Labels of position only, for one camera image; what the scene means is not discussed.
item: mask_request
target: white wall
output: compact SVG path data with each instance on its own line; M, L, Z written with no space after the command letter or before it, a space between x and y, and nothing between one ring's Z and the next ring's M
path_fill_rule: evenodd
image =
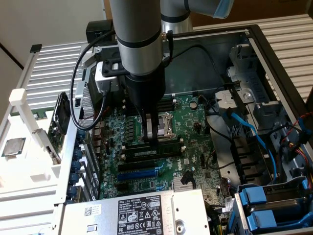
M104 19L102 1L0 0L0 42L25 65L33 44L86 40L88 22ZM8 100L21 72L0 49L0 100ZM0 110L6 108L7 102L0 102Z

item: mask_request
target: robotic arm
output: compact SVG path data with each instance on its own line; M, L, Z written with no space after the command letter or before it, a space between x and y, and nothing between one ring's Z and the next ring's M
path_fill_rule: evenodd
M157 103L165 93L162 32L178 33L177 25L185 24L190 10L225 18L232 3L233 0L110 0L122 65L130 73L126 85L142 117L145 141L157 141ZM191 31L192 27L183 29Z

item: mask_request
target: motherboard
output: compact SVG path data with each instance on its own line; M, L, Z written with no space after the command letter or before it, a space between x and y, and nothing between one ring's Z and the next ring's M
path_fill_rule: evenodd
M192 95L176 96L172 102L172 111L159 112L157 149L143 142L141 117L126 115L125 107L111 110L98 124L95 145L102 170L100 199L176 190L175 182L180 184L189 171L207 202L224 202L219 171L207 167L214 147L205 129L204 105Z

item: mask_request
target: green circuit board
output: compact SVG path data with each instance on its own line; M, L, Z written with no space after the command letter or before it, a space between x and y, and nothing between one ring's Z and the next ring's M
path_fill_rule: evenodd
M176 134L176 137L180 136L183 139L183 144L186 146L185 151L180 157L156 160L156 166L163 166L158 171L158 176L155 178L128 180L129 188L126 191L118 191L115 188L115 184L120 183L117 181L117 175L119 174L118 165L125 164L121 160L122 142L127 142L131 146L143 143L140 139L142 136L140 116L126 117L122 114L122 110L114 110L109 117L103 120L109 129L112 130L107 138L113 138L114 148L110 150L108 155L104 145L101 147L102 181L100 185L100 199L114 198L123 194L169 190L173 188L173 179L183 176L189 170L193 171L197 188L202 189L205 200L211 204L223 202L222 194L220 193L219 196L216 194L216 186L220 185L219 171L206 169L206 167L201 165L201 155L204 155L206 161L214 151L210 134L204 133L204 106L199 104L197 109L192 110L190 102L198 102L198 98L192 97L192 95L177 96L175 100L175 110L167 112L167 114L173 116L173 133ZM129 123L131 123L134 129L134 137L131 140L129 139L127 128ZM194 123L200 124L201 129L197 131Z

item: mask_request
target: power supply label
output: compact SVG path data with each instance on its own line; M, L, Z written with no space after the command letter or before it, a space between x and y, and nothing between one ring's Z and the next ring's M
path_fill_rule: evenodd
M161 196L118 201L118 235L163 234Z

